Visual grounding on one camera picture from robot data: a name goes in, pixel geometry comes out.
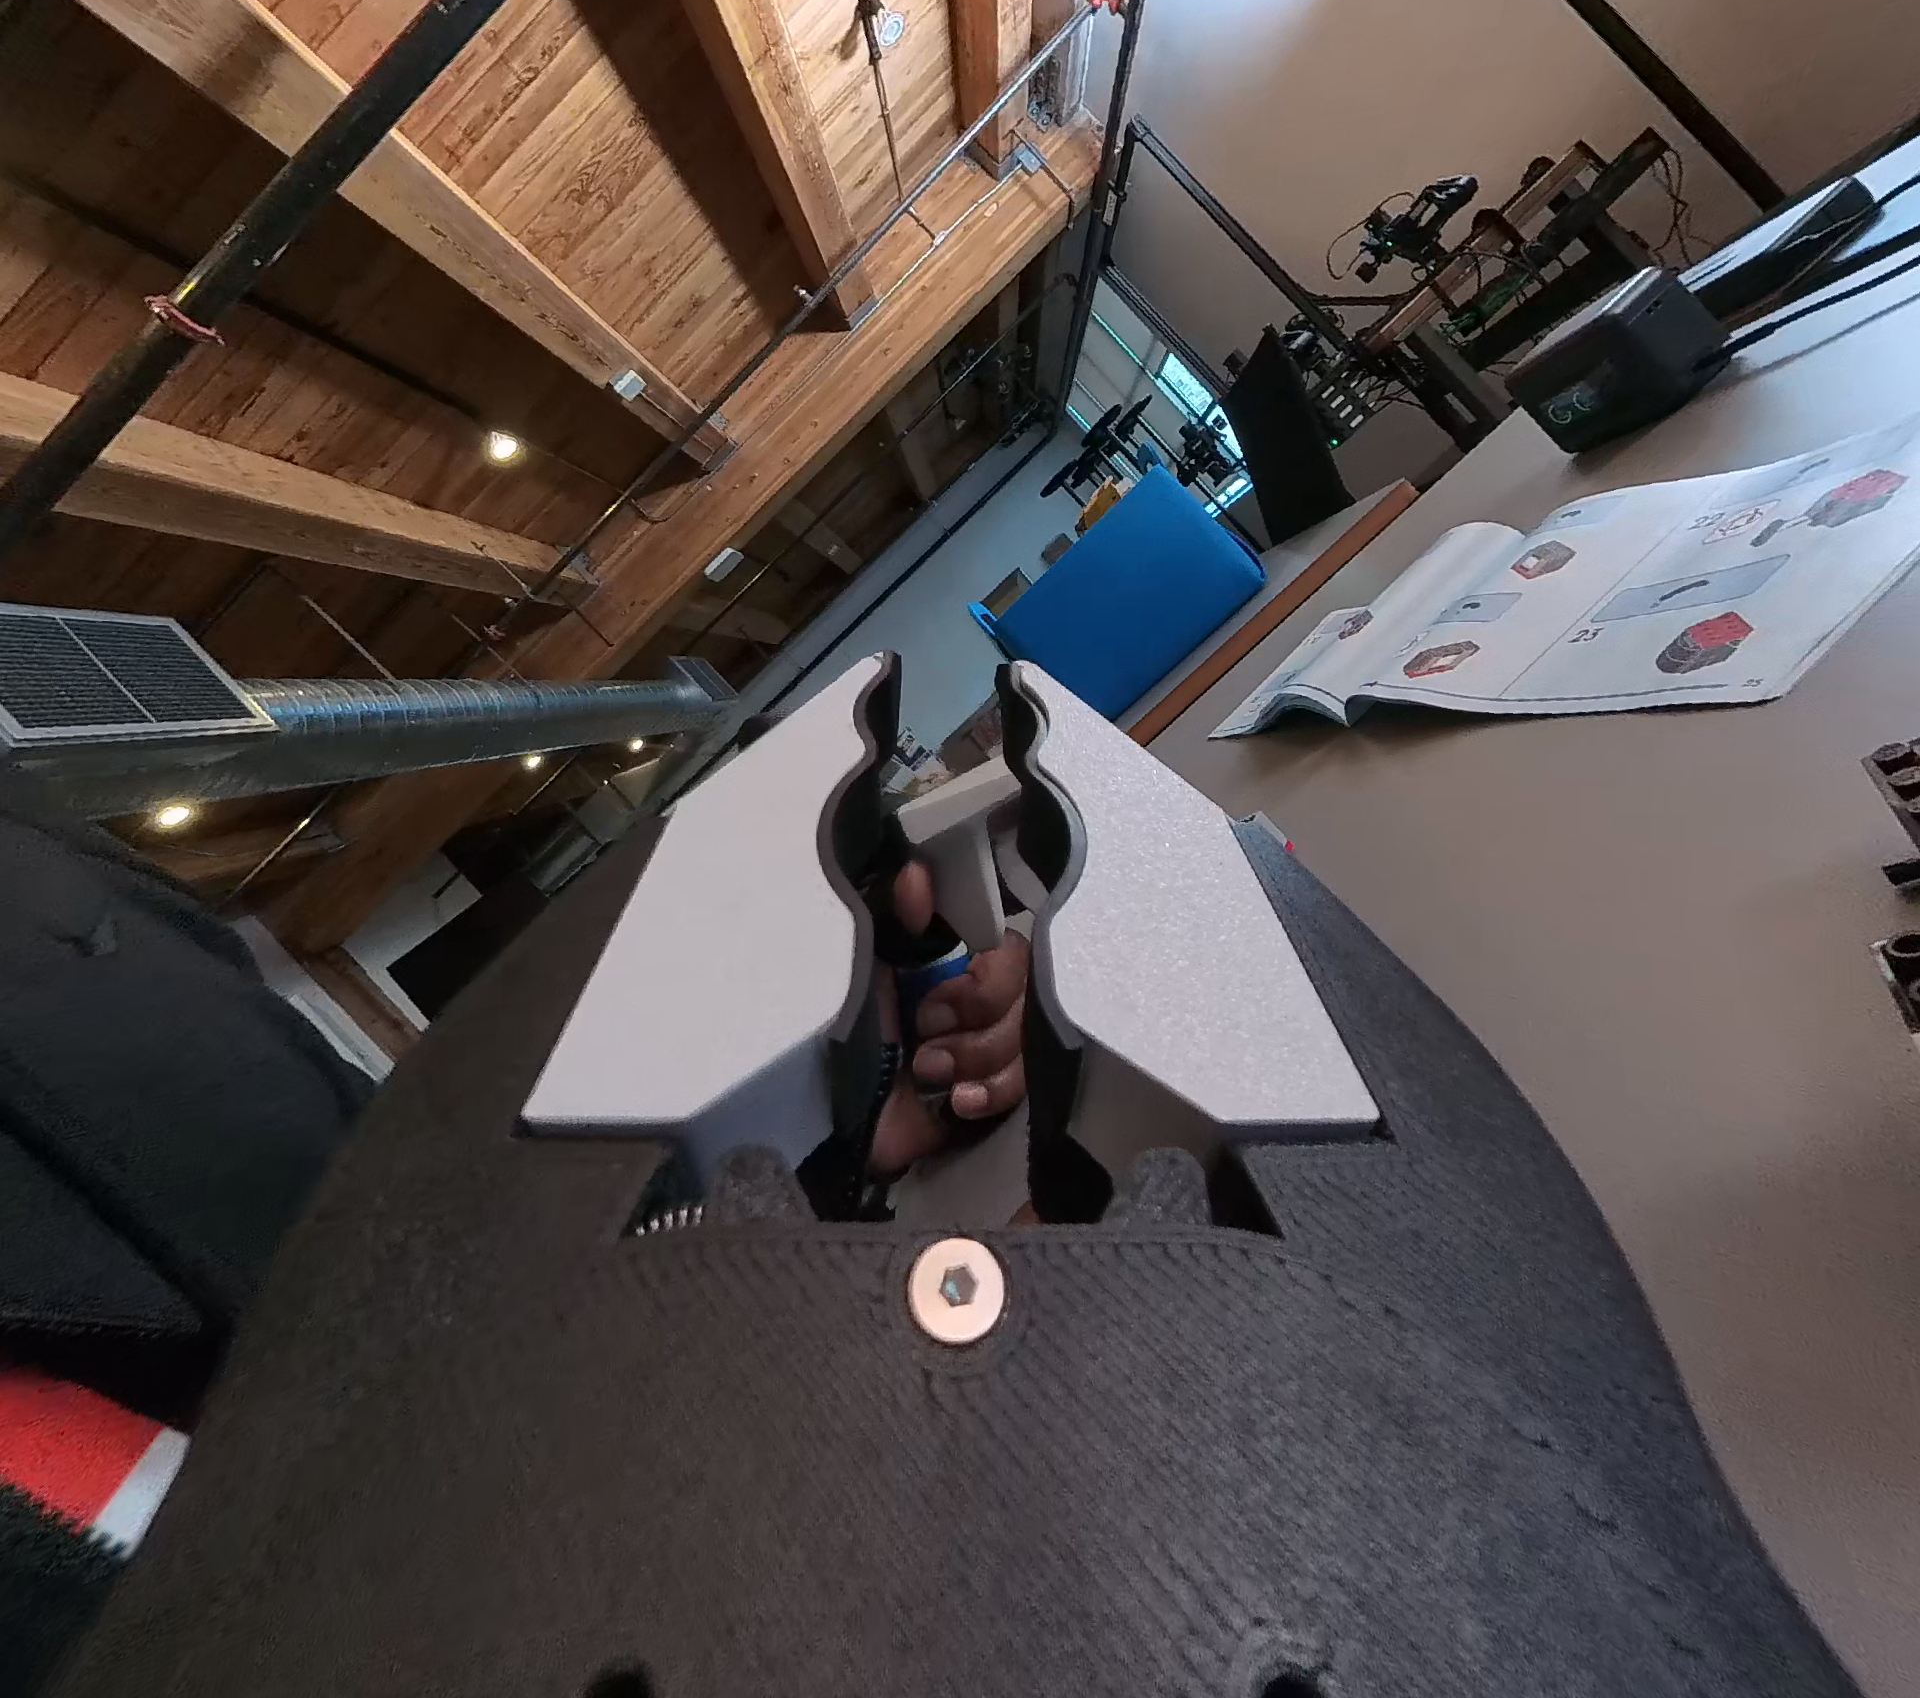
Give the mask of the grey desk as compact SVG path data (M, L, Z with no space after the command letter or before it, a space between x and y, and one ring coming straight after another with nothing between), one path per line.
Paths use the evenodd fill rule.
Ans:
M1719 1462L1870 1693L1917 1693L1915 925L1861 759L1917 736L1917 575L1758 706L1380 707L1212 741L1328 611L1463 523L1810 452L1917 412L1917 276L1805 317L1572 460L1505 422L1155 741L1265 811L1522 1085L1632 1259Z

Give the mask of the dark power station with screen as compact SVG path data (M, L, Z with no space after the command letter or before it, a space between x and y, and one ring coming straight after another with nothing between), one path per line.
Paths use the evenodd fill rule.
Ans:
M1579 456L1672 415L1730 361L1728 344L1676 269L1645 267L1543 334L1505 392Z

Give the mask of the blue felt storage box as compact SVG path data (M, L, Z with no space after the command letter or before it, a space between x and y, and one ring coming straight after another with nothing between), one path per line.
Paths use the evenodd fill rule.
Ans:
M1265 584L1261 557L1153 468L1007 611L968 611L1004 660L1117 721Z

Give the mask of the person's left hand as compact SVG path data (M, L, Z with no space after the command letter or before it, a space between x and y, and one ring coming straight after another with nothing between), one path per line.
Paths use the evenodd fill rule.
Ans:
M962 1127L1018 1110L1026 1096L1025 1012L1031 937L1008 925L964 968L901 1003L903 966L877 961L873 997L884 1043L901 1050L869 1150L869 1177L892 1182L955 1144Z

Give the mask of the black toy brick assembly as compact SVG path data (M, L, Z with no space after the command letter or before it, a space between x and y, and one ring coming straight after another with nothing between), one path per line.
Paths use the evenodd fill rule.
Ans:
M1883 865L1885 880L1906 906L1904 922L1873 944L1873 956L1893 1008L1910 1042L1918 1043L1918 740L1870 750L1863 767L1906 842L1906 855Z

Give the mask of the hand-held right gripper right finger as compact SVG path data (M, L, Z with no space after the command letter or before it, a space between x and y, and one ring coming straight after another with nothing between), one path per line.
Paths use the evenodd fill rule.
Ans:
M1028 660L1000 665L1036 1145L1344 1142L1380 1108L1237 822Z

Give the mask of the silver air duct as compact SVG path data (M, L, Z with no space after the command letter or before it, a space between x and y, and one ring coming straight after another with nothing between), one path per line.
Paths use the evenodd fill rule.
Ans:
M514 762L720 726L738 693L710 664L660 679L252 679L269 724L237 733L109 736L5 750L6 799L86 820L389 776Z

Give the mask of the black ceiling pipe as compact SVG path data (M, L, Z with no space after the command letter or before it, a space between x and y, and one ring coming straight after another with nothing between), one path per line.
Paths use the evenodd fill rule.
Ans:
M375 59L214 246L158 297L147 330L88 382L5 484L3 541L15 554L97 466L194 346L252 291L311 221L395 138L406 111L506 0L430 0Z

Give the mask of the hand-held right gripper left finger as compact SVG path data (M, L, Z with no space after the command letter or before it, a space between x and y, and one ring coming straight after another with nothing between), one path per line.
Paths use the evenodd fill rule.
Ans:
M864 1124L884 1084L856 883L898 731L901 657L866 653L674 804L523 1103L530 1133L807 1157Z

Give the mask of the wood edged table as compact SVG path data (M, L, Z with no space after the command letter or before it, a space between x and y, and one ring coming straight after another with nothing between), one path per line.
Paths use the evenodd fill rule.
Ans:
M1368 549L1419 496L1417 485L1396 479L1261 552L1261 592L1204 636L1135 703L1117 711L1115 726L1142 745L1156 740Z

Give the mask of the open instruction booklet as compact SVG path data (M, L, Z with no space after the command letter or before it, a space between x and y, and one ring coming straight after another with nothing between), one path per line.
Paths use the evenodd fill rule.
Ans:
M1335 609L1212 740L1376 706L1599 716L1785 695L1917 568L1918 420L1440 535Z

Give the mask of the ceiling vent grille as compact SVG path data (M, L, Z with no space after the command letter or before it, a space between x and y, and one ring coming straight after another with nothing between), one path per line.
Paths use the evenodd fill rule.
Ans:
M5 750L272 729L274 718L177 619L3 606Z

